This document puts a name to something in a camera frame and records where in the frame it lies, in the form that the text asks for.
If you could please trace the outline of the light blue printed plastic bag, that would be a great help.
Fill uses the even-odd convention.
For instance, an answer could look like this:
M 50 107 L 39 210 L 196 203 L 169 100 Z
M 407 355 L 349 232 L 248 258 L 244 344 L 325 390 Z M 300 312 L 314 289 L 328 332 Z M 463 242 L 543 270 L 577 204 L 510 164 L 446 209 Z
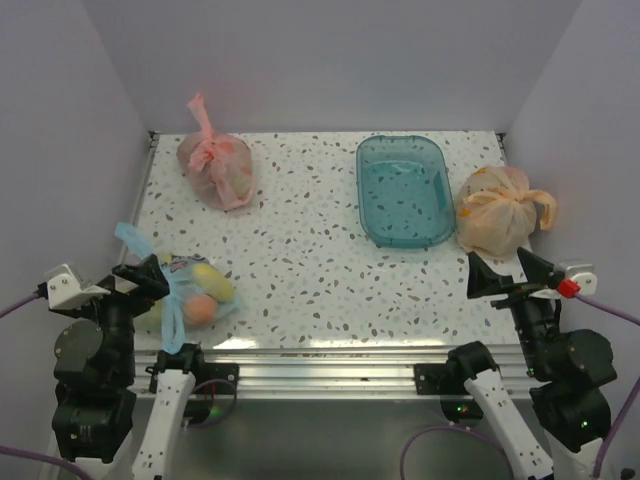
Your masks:
M 144 327 L 158 328 L 165 352 L 178 353 L 189 329 L 211 327 L 238 308 L 233 285 L 208 259 L 158 252 L 136 227 L 127 223 L 117 224 L 115 236 L 138 259 L 151 254 L 158 259 L 169 294 L 139 319 Z

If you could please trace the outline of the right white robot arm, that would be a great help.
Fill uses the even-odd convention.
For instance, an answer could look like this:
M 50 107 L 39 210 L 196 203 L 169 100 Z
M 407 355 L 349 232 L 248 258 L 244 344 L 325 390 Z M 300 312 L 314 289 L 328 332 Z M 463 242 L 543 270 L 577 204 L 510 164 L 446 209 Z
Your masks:
M 612 431 L 611 409 L 601 388 L 617 377 L 613 351 L 593 330 L 560 328 L 563 300 L 594 293 L 596 276 L 586 267 L 557 267 L 525 248 L 518 248 L 517 257 L 525 275 L 522 282 L 496 273 L 478 253 L 469 253 L 467 296 L 488 297 L 493 308 L 510 311 L 527 374 L 540 383 L 529 394 L 550 451 L 543 452 L 520 416 L 498 363 L 483 343 L 451 350 L 445 379 L 480 407 L 513 478 L 597 479 L 601 449 Z

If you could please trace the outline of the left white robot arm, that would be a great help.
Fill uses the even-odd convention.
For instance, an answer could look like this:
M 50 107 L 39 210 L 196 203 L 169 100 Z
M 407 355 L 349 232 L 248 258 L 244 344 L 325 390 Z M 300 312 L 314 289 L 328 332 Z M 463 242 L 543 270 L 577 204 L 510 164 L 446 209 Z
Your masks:
M 93 479 L 169 478 L 188 399 L 205 386 L 208 369 L 194 344 L 159 353 L 151 415 L 134 449 L 134 319 L 170 293 L 157 257 L 118 265 L 97 284 L 62 265 L 46 292 L 50 311 L 74 320 L 54 345 L 52 428 L 60 455 Z

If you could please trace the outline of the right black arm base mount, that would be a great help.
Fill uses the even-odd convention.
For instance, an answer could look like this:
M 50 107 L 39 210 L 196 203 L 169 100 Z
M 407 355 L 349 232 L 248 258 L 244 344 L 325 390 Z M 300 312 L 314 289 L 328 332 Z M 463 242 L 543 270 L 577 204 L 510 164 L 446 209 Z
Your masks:
M 448 421 L 472 427 L 484 418 L 480 406 L 444 363 L 415 364 L 413 375 L 416 394 L 436 398 Z

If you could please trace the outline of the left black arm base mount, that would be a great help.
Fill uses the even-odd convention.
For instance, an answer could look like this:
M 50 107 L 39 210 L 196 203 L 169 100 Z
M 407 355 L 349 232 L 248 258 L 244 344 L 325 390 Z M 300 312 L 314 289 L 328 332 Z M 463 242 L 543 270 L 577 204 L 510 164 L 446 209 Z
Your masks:
M 145 368 L 145 372 L 151 375 L 151 393 L 159 391 L 159 375 L 167 370 L 192 373 L 195 377 L 193 392 L 197 399 L 187 401 L 183 414 L 188 428 L 218 425 L 234 411 L 238 396 L 238 364 L 206 362 L 197 344 L 184 344 L 176 354 L 161 350 L 155 363 Z

